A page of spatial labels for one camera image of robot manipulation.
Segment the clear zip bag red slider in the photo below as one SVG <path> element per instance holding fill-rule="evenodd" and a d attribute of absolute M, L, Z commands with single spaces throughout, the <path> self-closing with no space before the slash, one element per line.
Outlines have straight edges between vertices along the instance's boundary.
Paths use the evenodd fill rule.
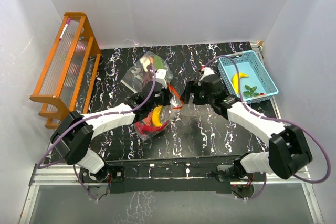
<path fill-rule="evenodd" d="M 165 124 L 166 122 L 168 122 L 170 124 L 173 121 L 173 119 L 177 117 L 178 111 L 184 105 L 184 103 L 181 101 L 180 95 L 178 94 L 176 89 L 170 84 L 168 84 L 167 87 L 172 94 L 172 99 L 171 99 L 171 105 L 170 106 L 162 106 L 163 108 L 162 108 L 161 114 L 160 114 L 160 121 L 161 121 L 162 125 Z M 140 120 L 139 123 L 140 124 L 145 124 L 145 125 L 148 125 L 148 126 L 154 126 L 152 124 L 152 112 L 153 112 L 153 110 L 150 111 L 150 113 L 148 114 L 147 117 Z M 148 132 L 146 134 L 141 134 L 136 128 L 135 128 L 135 131 L 136 131 L 138 137 L 141 140 L 145 141 L 145 140 L 148 140 L 148 139 L 156 136 L 157 134 L 159 134 L 163 130 L 161 130 L 159 132 Z"/>

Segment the yellow fake banana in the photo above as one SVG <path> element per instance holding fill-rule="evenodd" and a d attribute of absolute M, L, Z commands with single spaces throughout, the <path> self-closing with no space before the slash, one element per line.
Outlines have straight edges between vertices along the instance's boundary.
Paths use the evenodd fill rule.
<path fill-rule="evenodd" d="M 234 90 L 236 91 L 237 94 L 239 94 L 239 80 L 241 78 L 248 78 L 249 75 L 245 74 L 245 73 L 236 73 L 234 74 L 233 78 L 232 78 L 232 84 L 234 87 Z"/>
<path fill-rule="evenodd" d="M 162 106 L 157 106 L 156 108 L 154 108 L 153 112 L 152 112 L 152 124 L 155 127 L 161 127 L 162 123 L 160 121 L 160 114 L 161 114 L 161 110 L 162 110 Z"/>

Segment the red fake chili pepper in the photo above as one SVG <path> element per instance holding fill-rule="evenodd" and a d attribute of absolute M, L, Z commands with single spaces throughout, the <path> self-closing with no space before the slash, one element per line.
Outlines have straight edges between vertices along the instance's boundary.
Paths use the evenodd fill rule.
<path fill-rule="evenodd" d="M 156 126 L 148 126 L 145 124 L 140 124 L 139 122 L 136 122 L 135 124 L 135 128 L 141 133 L 141 134 L 146 134 L 148 132 L 159 132 L 163 129 L 165 129 L 167 127 L 169 123 L 166 122 L 165 124 L 163 124 L 160 127 L 156 127 Z"/>

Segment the fake cherry tomato vine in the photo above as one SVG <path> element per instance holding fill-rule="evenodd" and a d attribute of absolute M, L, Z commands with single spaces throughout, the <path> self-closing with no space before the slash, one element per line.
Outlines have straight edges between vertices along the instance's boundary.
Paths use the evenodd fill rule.
<path fill-rule="evenodd" d="M 244 97 L 253 98 L 261 95 L 265 95 L 263 92 L 257 92 L 257 86 L 250 87 L 249 85 L 245 85 L 246 91 L 243 92 Z"/>

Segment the light blue plastic basket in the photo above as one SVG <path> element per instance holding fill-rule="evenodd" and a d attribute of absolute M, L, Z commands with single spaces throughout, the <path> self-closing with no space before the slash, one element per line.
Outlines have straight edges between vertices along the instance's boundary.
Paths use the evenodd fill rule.
<path fill-rule="evenodd" d="M 219 58 L 218 70 L 229 93 L 236 96 L 239 94 L 234 79 L 240 73 L 240 88 L 247 104 L 269 100 L 279 93 L 265 66 L 252 50 Z"/>

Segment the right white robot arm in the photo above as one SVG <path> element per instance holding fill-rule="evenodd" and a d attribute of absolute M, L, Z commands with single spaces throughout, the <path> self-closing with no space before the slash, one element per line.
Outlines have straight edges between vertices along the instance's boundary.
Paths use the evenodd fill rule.
<path fill-rule="evenodd" d="M 240 98 L 228 95 L 220 78 L 211 74 L 200 81 L 189 81 L 181 95 L 181 100 L 189 103 L 193 95 L 195 105 L 209 104 L 213 111 L 232 121 L 267 146 L 267 152 L 246 153 L 234 160 L 229 169 L 240 180 L 247 180 L 253 173 L 275 173 L 282 179 L 288 179 L 312 161 L 312 154 L 301 129 L 286 126 L 252 109 L 247 110 Z"/>

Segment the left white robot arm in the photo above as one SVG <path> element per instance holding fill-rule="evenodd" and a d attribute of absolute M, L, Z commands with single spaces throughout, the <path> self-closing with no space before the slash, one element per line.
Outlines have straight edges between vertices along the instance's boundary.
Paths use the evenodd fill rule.
<path fill-rule="evenodd" d="M 141 92 L 133 94 L 124 103 L 100 113 L 70 112 L 51 137 L 55 149 L 68 165 L 86 169 L 94 180 L 108 177 L 109 165 L 90 149 L 91 140 L 115 128 L 132 125 L 145 119 L 160 105 L 170 105 L 172 94 L 168 86 L 150 81 Z"/>

